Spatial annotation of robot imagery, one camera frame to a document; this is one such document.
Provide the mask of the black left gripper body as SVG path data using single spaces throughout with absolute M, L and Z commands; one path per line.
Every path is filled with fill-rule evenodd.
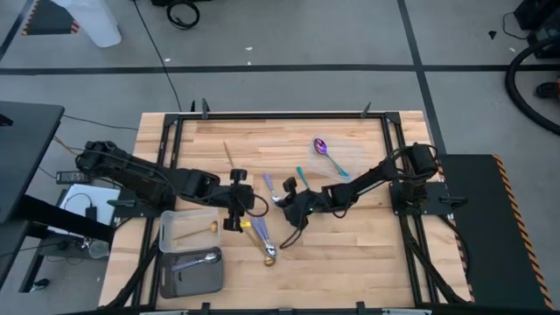
M 223 229 L 242 232 L 241 217 L 255 204 L 254 190 L 251 185 L 242 184 L 247 179 L 244 169 L 232 169 L 230 172 L 231 185 L 227 188 L 225 201 L 227 204 L 227 218 L 223 221 Z

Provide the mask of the silver spoon lavender handle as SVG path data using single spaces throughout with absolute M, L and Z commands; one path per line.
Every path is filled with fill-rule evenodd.
M 219 260 L 219 258 L 220 258 L 220 256 L 218 254 L 209 253 L 201 259 L 197 259 L 197 260 L 193 260 L 193 261 L 190 261 L 190 262 L 183 262 L 183 263 L 180 263 L 180 264 L 173 265 L 171 267 L 171 271 L 172 272 L 178 272 L 178 271 L 185 270 L 185 269 L 191 268 L 193 266 L 196 266 L 196 265 L 202 264 L 202 263 L 209 263 L 209 264 L 216 263 Z
M 255 230 L 258 238 L 260 239 L 262 245 L 264 246 L 265 253 L 270 256 L 274 257 L 276 255 L 276 250 L 272 245 L 269 244 L 268 236 L 262 230 L 262 225 L 260 224 L 261 217 L 252 217 L 251 218 L 251 225 Z
M 264 173 L 262 176 L 263 176 L 263 179 L 265 181 L 266 186 L 269 189 L 270 198 L 272 199 L 272 201 L 274 203 L 277 203 L 281 198 L 280 198 L 279 195 L 277 195 L 277 193 L 275 191 L 271 176 L 268 173 Z
M 266 222 L 263 217 L 256 217 L 255 218 L 255 227 L 258 230 L 258 234 L 264 243 L 264 247 L 269 256 L 275 257 L 277 255 L 277 249 L 270 241 L 270 236 L 268 232 L 268 228 L 266 226 Z

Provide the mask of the gold spoon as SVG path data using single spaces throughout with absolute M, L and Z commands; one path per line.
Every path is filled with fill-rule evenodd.
M 198 231 L 194 231 L 194 232 L 190 232 L 190 233 L 187 233 L 187 234 L 182 234 L 180 236 L 177 236 L 177 237 L 173 238 L 173 240 L 177 241 L 177 240 L 185 239 L 187 237 L 198 235 L 198 234 L 201 234 L 201 233 L 204 233 L 204 232 L 215 233 L 217 230 L 218 230 L 218 223 L 216 221 L 213 221 L 209 225 L 209 227 L 207 227 L 207 228 L 204 228 L 204 229 L 201 229 L 201 230 L 198 230 Z
M 274 257 L 269 256 L 263 241 L 257 236 L 256 232 L 252 227 L 246 226 L 243 228 L 244 233 L 252 241 L 252 243 L 259 249 L 263 255 L 263 263 L 266 267 L 272 267 L 276 263 Z
M 223 141 L 222 143 L 223 143 L 223 146 L 224 146 L 224 151 L 226 152 L 226 155 L 227 155 L 227 160 L 228 160 L 229 164 L 231 165 L 231 168 L 234 169 L 235 168 L 235 163 L 232 159 L 232 155 L 231 155 L 231 152 L 228 148 L 228 144 L 227 144 L 226 141 Z

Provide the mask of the grey plastic bin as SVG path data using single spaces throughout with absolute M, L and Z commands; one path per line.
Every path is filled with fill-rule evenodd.
M 187 263 L 201 259 L 209 253 L 220 256 L 215 263 L 202 263 L 178 272 L 172 272 L 171 267 L 180 263 Z M 166 253 L 162 255 L 159 270 L 161 279 L 159 293 L 162 298 L 182 298 L 196 295 L 215 293 L 223 288 L 224 261 L 221 249 L 218 247 L 194 250 L 184 253 Z

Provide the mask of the white paper sheet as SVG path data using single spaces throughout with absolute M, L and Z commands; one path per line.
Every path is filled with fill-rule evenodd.
M 109 201 L 116 200 L 119 195 L 120 191 L 114 188 L 75 184 L 66 191 L 59 207 L 83 217 L 87 217 L 88 209 L 93 207 L 97 221 L 111 226 L 115 208 L 109 204 Z

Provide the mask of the clear glass cup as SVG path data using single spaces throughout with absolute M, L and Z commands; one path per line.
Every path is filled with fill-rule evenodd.
M 89 244 L 88 253 L 93 259 L 101 259 L 110 255 L 110 246 L 105 241 L 92 241 Z

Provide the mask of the black platform with hazard stripes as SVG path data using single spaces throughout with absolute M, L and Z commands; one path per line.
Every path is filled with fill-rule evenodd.
M 546 282 L 501 158 L 441 157 L 450 195 L 467 202 L 454 211 L 468 251 L 467 283 L 477 305 L 552 311 Z

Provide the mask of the black desk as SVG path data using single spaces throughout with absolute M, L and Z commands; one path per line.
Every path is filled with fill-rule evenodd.
M 65 109 L 0 101 L 0 289 L 32 227 L 55 227 L 111 242 L 115 230 L 26 194 Z

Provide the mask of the white plastic container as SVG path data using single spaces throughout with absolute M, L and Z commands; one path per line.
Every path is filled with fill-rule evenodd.
M 52 0 L 64 8 L 100 48 L 116 46 L 122 34 L 106 0 Z

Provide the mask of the black hazard-edged floor mat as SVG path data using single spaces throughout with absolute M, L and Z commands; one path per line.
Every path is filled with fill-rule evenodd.
M 66 9 L 51 0 L 36 0 L 24 23 L 24 36 L 75 34 L 80 26 Z

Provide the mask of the black and orange tool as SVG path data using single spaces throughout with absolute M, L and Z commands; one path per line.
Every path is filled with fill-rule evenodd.
M 538 85 L 535 88 L 535 96 L 541 99 L 560 99 L 560 80 Z

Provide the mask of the black equipment box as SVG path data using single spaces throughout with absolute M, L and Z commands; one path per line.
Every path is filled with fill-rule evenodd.
M 560 0 L 522 0 L 514 16 L 530 46 L 560 35 Z

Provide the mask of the black aluminium table frame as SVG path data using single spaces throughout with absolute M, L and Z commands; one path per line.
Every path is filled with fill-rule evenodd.
M 263 180 L 268 173 L 275 187 L 306 166 L 309 142 L 316 134 L 334 135 L 361 145 L 360 173 L 373 168 L 400 142 L 426 143 L 430 136 L 419 111 L 402 111 L 388 117 L 355 113 L 256 113 L 207 120 L 190 117 L 182 130 L 169 138 L 167 158 L 178 166 L 199 168 L 228 179 L 231 165 L 248 171 L 248 182 L 261 201 L 269 191 Z M 316 214 L 301 238 L 282 250 L 276 263 L 266 267 L 263 254 L 246 234 L 226 232 L 220 240 L 224 257 L 224 285 L 215 293 L 164 299 L 151 276 L 143 280 L 140 300 L 158 309 L 318 309 L 352 308 L 358 302 L 369 307 L 411 306 L 410 276 L 400 223 L 390 208 L 386 186 L 365 194 L 346 217 Z

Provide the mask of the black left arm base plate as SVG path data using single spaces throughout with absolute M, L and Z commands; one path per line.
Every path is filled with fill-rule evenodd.
M 175 199 L 170 199 L 165 200 L 162 205 L 151 206 L 129 190 L 122 190 L 116 199 L 107 201 L 114 208 L 114 216 L 119 218 L 157 218 L 163 211 L 172 210 L 175 203 Z

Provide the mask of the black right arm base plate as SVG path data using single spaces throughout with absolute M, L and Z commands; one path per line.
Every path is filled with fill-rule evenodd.
M 389 193 L 396 215 L 447 215 L 468 202 L 466 197 L 451 196 L 442 182 L 393 181 Z

